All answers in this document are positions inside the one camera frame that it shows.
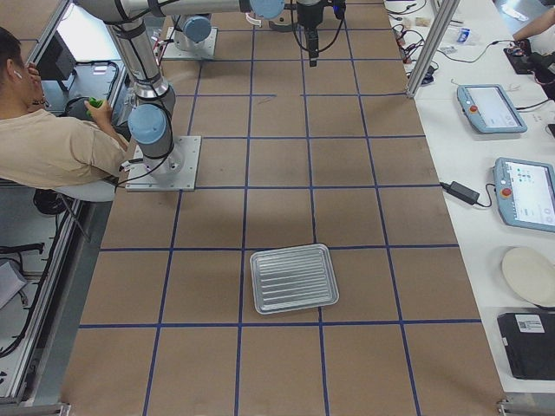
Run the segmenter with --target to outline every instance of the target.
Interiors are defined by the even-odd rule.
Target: silver tray
[[[254,306],[260,314],[331,305],[339,299],[330,251],[323,244],[251,256]]]

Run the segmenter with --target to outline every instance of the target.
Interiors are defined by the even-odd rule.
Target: hand
[[[85,101],[85,107],[99,127],[112,125],[112,107],[108,103],[108,100],[104,100],[102,105],[98,108],[91,106],[90,102]]]
[[[36,69],[35,63],[31,62],[27,65],[27,72],[29,72],[29,76],[33,82],[33,100],[41,101],[44,98],[44,91],[42,91],[41,76],[38,73],[38,69]]]

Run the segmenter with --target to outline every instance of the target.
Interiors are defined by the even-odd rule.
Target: white round plate
[[[517,295],[544,308],[555,307],[555,267],[536,250],[510,249],[503,257],[501,269]]]

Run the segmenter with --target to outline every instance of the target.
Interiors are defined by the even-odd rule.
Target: chair
[[[90,235],[83,229],[82,224],[72,210],[72,206],[66,197],[79,199],[87,202],[109,202],[114,200],[115,186],[105,180],[97,180],[90,184],[60,186],[54,191],[60,194],[63,204],[66,206],[69,215],[75,221],[83,236],[90,243]]]

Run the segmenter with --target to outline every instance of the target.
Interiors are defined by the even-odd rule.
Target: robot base
[[[167,29],[167,35],[170,36],[173,32],[173,27]],[[177,49],[175,43],[169,43],[164,52],[164,59],[168,61],[213,61],[214,51],[216,50],[216,36],[218,35],[218,28],[212,28],[210,35],[199,45],[192,50]]]
[[[131,180],[125,187],[129,192],[160,192],[160,191],[194,191],[197,180],[197,169],[199,167],[200,136],[176,136],[175,146],[184,154],[183,167],[171,178],[160,182],[152,175],[144,178]],[[142,158],[142,151],[135,149],[134,158]],[[137,178],[147,173],[143,164],[133,165],[129,170],[129,179]]]

